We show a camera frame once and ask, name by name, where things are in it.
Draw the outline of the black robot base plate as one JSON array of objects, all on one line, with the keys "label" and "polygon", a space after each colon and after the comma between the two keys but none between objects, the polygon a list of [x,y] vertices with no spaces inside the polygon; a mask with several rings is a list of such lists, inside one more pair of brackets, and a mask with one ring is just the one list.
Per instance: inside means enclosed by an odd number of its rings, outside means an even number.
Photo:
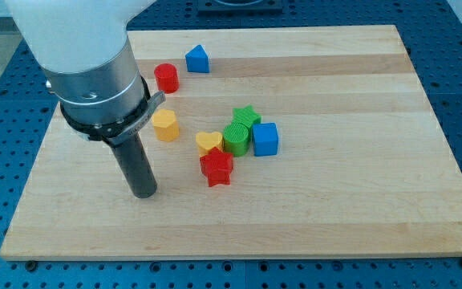
[{"label": "black robot base plate", "polygon": [[282,12],[282,0],[196,0],[199,13]]}]

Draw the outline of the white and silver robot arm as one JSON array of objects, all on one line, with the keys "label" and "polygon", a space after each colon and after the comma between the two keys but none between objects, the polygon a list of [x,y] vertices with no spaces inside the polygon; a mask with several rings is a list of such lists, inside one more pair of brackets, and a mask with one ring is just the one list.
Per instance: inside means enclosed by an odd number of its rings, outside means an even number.
[{"label": "white and silver robot arm", "polygon": [[150,96],[127,24],[156,0],[6,0],[67,123],[112,146],[136,135],[164,100]]}]

